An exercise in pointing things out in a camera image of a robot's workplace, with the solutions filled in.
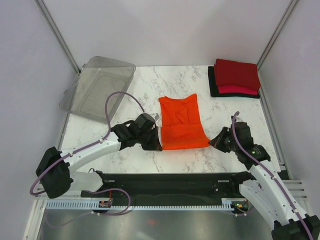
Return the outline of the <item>orange t shirt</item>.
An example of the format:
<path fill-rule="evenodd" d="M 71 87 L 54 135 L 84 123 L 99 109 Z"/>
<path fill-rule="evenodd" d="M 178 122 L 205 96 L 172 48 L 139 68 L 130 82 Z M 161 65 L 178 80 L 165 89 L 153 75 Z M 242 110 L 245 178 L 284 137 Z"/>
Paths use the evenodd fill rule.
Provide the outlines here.
<path fill-rule="evenodd" d="M 209 147 L 210 139 L 203 129 L 197 94 L 183 99 L 159 98 L 162 126 L 162 148 L 185 150 Z"/>

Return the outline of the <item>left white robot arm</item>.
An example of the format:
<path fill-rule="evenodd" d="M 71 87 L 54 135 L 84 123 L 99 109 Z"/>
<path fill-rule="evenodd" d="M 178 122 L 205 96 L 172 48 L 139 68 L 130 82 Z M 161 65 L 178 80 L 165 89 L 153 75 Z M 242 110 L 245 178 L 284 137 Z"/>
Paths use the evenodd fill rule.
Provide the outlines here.
<path fill-rule="evenodd" d="M 105 136 L 83 145 L 57 150 L 47 149 L 35 171 L 37 182 L 49 199 L 56 199 L 71 188 L 90 191 L 99 197 L 106 196 L 110 185 L 96 172 L 79 169 L 105 155 L 122 151 L 139 144 L 144 151 L 162 151 L 159 140 L 157 113 L 142 113 L 137 119 L 111 127 Z"/>

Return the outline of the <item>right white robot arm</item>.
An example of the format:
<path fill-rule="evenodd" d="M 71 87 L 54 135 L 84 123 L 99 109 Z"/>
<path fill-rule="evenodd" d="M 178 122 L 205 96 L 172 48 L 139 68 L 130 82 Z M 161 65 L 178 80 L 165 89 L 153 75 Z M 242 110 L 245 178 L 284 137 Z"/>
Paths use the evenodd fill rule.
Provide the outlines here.
<path fill-rule="evenodd" d="M 233 175 L 229 191 L 245 197 L 264 218 L 274 240 L 316 240 L 320 219 L 310 216 L 290 193 L 262 145 L 254 143 L 246 122 L 223 127 L 209 144 L 223 152 L 233 152 L 246 171 Z"/>

